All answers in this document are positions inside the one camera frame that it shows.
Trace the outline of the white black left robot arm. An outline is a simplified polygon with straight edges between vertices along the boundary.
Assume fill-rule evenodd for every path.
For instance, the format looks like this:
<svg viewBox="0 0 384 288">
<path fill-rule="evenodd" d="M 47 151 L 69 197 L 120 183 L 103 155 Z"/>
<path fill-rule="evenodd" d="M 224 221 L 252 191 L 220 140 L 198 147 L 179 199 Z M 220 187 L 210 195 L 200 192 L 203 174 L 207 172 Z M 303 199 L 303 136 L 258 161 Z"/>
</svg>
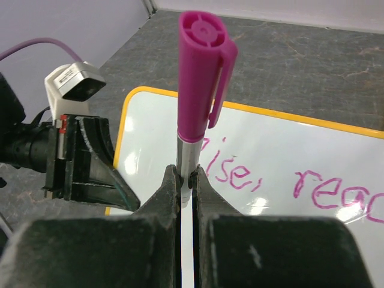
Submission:
<svg viewBox="0 0 384 288">
<path fill-rule="evenodd" d="M 109 121 L 64 114 L 58 127 L 24 108 L 1 77 L 1 162 L 45 174 L 44 196 L 136 211 L 140 200 L 113 167 Z"/>
</svg>

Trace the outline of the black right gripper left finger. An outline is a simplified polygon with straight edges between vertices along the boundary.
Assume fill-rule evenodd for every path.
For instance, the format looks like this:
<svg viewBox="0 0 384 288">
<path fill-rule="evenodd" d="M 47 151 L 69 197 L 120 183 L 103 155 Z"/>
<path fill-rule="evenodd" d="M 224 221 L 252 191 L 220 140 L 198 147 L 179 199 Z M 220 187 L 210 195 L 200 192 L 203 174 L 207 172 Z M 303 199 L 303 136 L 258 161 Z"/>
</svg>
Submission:
<svg viewBox="0 0 384 288">
<path fill-rule="evenodd" d="M 181 287 L 181 183 L 173 164 L 165 168 L 160 187 L 135 216 L 154 224 L 149 287 Z"/>
</svg>

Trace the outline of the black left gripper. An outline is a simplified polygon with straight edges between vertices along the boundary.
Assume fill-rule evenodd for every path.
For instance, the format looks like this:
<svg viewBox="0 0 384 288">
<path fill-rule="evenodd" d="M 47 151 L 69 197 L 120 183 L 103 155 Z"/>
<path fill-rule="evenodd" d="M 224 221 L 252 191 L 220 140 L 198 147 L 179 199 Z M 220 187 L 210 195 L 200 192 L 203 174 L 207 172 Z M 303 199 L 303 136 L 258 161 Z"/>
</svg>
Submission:
<svg viewBox="0 0 384 288">
<path fill-rule="evenodd" d="M 44 196 L 137 210 L 140 200 L 113 168 L 114 148 L 109 120 L 98 116 L 63 114 L 43 122 L 42 113 L 30 123 L 25 115 L 1 115 L 1 163 L 46 175 Z M 100 171 L 101 175 L 75 175 Z"/>
</svg>

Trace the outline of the white purple marker pen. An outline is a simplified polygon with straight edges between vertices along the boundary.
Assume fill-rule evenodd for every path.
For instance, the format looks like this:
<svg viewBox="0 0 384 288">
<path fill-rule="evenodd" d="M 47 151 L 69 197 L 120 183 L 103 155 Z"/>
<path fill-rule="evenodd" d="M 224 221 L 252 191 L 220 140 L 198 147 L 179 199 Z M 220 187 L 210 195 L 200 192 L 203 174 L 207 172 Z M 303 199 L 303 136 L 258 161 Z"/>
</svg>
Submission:
<svg viewBox="0 0 384 288">
<path fill-rule="evenodd" d="M 191 197 L 205 131 L 218 122 L 237 56 L 238 48 L 218 16 L 196 10 L 181 13 L 176 171 L 183 205 Z"/>
</svg>

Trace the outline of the yellow-framed whiteboard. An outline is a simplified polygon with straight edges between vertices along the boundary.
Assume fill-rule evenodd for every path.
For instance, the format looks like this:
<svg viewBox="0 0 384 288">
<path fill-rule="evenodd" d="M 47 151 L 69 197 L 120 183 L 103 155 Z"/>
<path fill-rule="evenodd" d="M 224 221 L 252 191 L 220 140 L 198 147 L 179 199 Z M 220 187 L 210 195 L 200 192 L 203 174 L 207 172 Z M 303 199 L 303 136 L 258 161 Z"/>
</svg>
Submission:
<svg viewBox="0 0 384 288">
<path fill-rule="evenodd" d="M 141 86 L 125 98 L 114 165 L 145 203 L 176 161 L 177 94 Z M 383 133 L 226 102 L 199 163 L 250 215 L 328 216 L 353 233 L 383 286 Z"/>
</svg>

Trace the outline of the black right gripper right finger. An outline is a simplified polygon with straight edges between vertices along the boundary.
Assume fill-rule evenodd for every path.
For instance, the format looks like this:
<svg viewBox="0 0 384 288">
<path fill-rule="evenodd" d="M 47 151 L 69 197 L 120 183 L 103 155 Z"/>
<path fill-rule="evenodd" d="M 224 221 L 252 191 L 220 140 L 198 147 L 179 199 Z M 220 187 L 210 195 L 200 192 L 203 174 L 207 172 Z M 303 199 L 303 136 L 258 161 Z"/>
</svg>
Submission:
<svg viewBox="0 0 384 288">
<path fill-rule="evenodd" d="M 217 252 L 213 223 L 221 215 L 239 215 L 210 184 L 201 166 L 191 175 L 194 286 L 217 287 Z"/>
</svg>

